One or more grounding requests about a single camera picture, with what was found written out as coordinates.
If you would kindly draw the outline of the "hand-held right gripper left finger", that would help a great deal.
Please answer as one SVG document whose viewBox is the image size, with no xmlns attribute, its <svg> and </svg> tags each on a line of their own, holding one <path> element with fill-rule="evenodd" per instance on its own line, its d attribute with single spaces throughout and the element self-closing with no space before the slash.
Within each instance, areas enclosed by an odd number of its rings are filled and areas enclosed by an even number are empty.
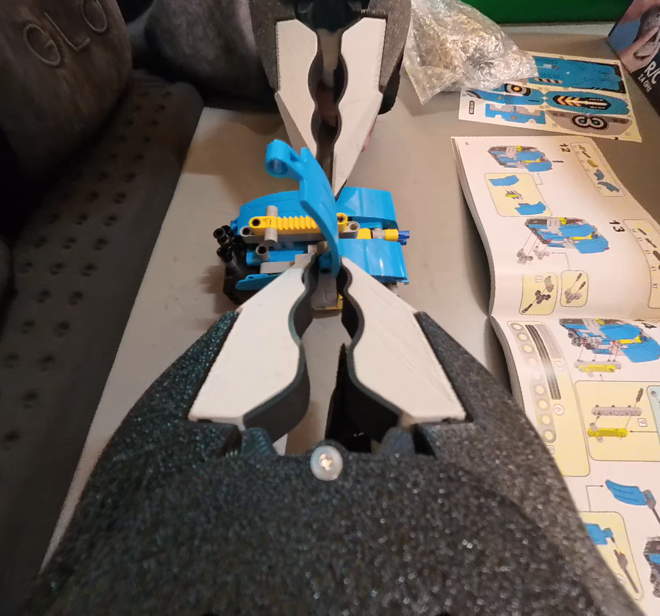
<svg viewBox="0 0 660 616">
<path fill-rule="evenodd" d="M 309 407 L 301 337 L 312 320 L 312 266 L 295 265 L 238 308 L 189 410 L 190 421 L 285 438 Z"/>
</svg>

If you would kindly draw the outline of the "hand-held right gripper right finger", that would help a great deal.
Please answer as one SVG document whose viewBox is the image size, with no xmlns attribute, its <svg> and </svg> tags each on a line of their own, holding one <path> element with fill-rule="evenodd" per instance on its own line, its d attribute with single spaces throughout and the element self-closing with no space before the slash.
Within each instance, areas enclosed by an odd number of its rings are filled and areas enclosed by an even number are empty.
<svg viewBox="0 0 660 616">
<path fill-rule="evenodd" d="M 417 310 L 344 257 L 343 299 L 349 421 L 370 439 L 394 427 L 464 422 L 466 411 L 422 326 Z"/>
</svg>

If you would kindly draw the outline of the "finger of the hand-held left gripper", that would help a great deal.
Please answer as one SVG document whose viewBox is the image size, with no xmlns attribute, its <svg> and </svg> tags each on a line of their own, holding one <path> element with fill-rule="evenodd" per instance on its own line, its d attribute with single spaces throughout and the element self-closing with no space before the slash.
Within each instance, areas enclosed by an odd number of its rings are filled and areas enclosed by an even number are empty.
<svg viewBox="0 0 660 616">
<path fill-rule="evenodd" d="M 385 19 L 362 18 L 342 34 L 340 57 L 345 79 L 333 146 L 335 196 L 351 175 L 382 104 L 379 86 L 385 29 Z"/>
<path fill-rule="evenodd" d="M 318 34 L 298 19 L 275 26 L 277 86 L 275 100 L 289 143 L 308 149 L 324 163 L 326 147 L 317 100 L 323 59 Z"/>
</svg>

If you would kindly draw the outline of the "narrow blue curved arc piece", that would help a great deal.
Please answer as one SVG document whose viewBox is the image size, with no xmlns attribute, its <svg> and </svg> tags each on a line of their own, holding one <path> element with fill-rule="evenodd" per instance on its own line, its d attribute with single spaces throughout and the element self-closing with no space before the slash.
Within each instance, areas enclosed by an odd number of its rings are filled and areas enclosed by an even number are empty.
<svg viewBox="0 0 660 616">
<path fill-rule="evenodd" d="M 323 272 L 337 277 L 341 269 L 337 205 L 326 174 L 306 147 L 297 153 L 289 144 L 273 140 L 266 148 L 265 170 L 276 178 L 293 178 L 299 184 L 300 204 L 320 228 L 329 257 L 322 259 Z"/>
</svg>

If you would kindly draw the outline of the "blue yellow toy brick model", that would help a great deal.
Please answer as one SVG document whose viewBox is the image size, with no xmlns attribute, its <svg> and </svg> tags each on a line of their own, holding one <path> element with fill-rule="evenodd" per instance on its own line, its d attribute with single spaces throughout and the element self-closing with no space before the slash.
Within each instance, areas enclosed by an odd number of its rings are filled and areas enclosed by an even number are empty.
<svg viewBox="0 0 660 616">
<path fill-rule="evenodd" d="M 343 188 L 337 200 L 339 253 L 388 287 L 408 283 L 403 247 L 409 232 L 399 228 L 390 192 Z M 245 203 L 239 215 L 213 232 L 225 266 L 223 292 L 241 305 L 298 258 L 323 241 L 298 191 L 282 191 Z"/>
</svg>

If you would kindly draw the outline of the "person's left forearm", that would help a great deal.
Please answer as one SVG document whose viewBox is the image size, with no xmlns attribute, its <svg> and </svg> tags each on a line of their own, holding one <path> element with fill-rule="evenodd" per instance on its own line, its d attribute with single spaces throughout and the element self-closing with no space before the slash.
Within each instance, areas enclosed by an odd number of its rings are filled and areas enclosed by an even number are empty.
<svg viewBox="0 0 660 616">
<path fill-rule="evenodd" d="M 153 0 L 128 32 L 136 67 L 193 85 L 208 105 L 276 107 L 249 0 Z"/>
</svg>

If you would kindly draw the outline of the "grey desk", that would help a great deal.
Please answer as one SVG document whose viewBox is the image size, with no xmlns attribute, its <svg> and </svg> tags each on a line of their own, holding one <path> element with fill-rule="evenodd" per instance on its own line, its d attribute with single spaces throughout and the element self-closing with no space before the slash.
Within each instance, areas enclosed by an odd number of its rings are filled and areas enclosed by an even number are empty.
<svg viewBox="0 0 660 616">
<path fill-rule="evenodd" d="M 444 92 L 422 106 L 402 76 L 397 102 L 378 119 L 350 183 L 391 191 L 399 222 L 411 231 L 410 284 L 403 298 L 431 315 L 509 388 L 506 360 L 487 319 L 488 261 L 461 191 L 451 138 L 542 133 L 464 122 L 458 105 L 458 93 Z M 263 168 L 267 143 L 283 136 L 275 114 L 203 110 L 44 562 L 56 550 L 100 453 L 128 410 L 231 309 L 211 233 L 243 203 L 294 188 Z"/>
</svg>

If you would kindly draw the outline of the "person's left hand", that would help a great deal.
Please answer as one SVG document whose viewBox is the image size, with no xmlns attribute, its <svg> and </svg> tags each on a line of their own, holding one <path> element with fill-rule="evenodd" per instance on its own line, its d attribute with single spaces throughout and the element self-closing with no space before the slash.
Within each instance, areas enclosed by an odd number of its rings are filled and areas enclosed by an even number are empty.
<svg viewBox="0 0 660 616">
<path fill-rule="evenodd" d="M 338 115 L 334 88 L 320 81 L 316 89 L 316 101 L 321 121 L 330 127 L 336 128 Z"/>
</svg>

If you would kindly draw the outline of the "clear plastic bag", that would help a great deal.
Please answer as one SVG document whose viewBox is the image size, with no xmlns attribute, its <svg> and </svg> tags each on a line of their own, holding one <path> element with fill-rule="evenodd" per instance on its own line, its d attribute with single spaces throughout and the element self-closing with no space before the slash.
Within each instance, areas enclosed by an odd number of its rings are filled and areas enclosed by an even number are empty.
<svg viewBox="0 0 660 616">
<path fill-rule="evenodd" d="M 443 91 L 491 91 L 538 75 L 529 52 L 460 0 L 411 0 L 403 67 L 422 105 Z"/>
</svg>

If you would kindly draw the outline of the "white instruction booklet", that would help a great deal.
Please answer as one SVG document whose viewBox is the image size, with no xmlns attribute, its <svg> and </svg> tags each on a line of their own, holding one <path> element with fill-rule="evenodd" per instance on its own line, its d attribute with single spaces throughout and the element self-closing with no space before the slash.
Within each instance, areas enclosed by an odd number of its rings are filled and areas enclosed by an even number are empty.
<svg viewBox="0 0 660 616">
<path fill-rule="evenodd" d="M 659 614 L 659 225 L 588 137 L 454 137 L 514 393 L 587 534 Z"/>
</svg>

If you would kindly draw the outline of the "printed paper sheet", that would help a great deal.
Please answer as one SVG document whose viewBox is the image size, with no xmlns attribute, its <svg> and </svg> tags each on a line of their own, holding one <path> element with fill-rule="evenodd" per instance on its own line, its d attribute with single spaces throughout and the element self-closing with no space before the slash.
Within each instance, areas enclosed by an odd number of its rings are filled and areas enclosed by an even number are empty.
<svg viewBox="0 0 660 616">
<path fill-rule="evenodd" d="M 532 53 L 537 75 L 493 89 L 467 87 L 460 120 L 640 143 L 642 137 L 616 59 Z"/>
</svg>

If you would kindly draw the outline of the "dark blue toy kit box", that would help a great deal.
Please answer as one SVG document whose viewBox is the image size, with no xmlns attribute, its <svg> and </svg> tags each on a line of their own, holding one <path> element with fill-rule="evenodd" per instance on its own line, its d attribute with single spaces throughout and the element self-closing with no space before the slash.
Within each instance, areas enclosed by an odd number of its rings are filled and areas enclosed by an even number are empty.
<svg viewBox="0 0 660 616">
<path fill-rule="evenodd" d="M 631 80 L 659 112 L 659 0 L 632 0 L 607 38 Z"/>
</svg>

